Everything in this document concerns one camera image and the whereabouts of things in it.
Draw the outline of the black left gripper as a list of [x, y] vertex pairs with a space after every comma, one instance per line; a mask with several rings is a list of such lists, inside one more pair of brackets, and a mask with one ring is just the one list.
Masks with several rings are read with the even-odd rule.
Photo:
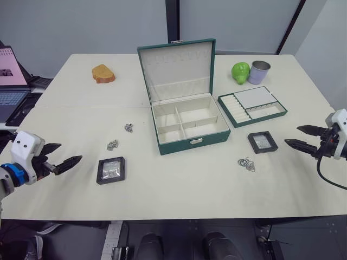
[[58, 143], [45, 144], [43, 146], [43, 154], [40, 154], [32, 158], [31, 164], [35, 171], [37, 181], [49, 176], [51, 173], [54, 173], [56, 176], [61, 175], [62, 173], [70, 170], [75, 165], [77, 165], [82, 159], [82, 156], [78, 155], [64, 160], [59, 165], [51, 165], [47, 162], [47, 154], [51, 154], [60, 146], [61, 144]]

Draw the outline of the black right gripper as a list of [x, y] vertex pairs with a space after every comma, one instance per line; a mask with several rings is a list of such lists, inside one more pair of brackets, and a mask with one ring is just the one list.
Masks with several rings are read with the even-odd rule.
[[332, 157], [334, 156], [337, 144], [338, 144], [338, 131], [339, 126], [337, 123], [333, 123], [331, 127], [323, 128], [313, 125], [298, 126], [298, 130], [305, 134], [320, 137], [320, 147], [309, 145], [307, 142], [297, 139], [285, 139], [290, 147], [295, 150], [314, 155], [316, 159], [321, 157]]

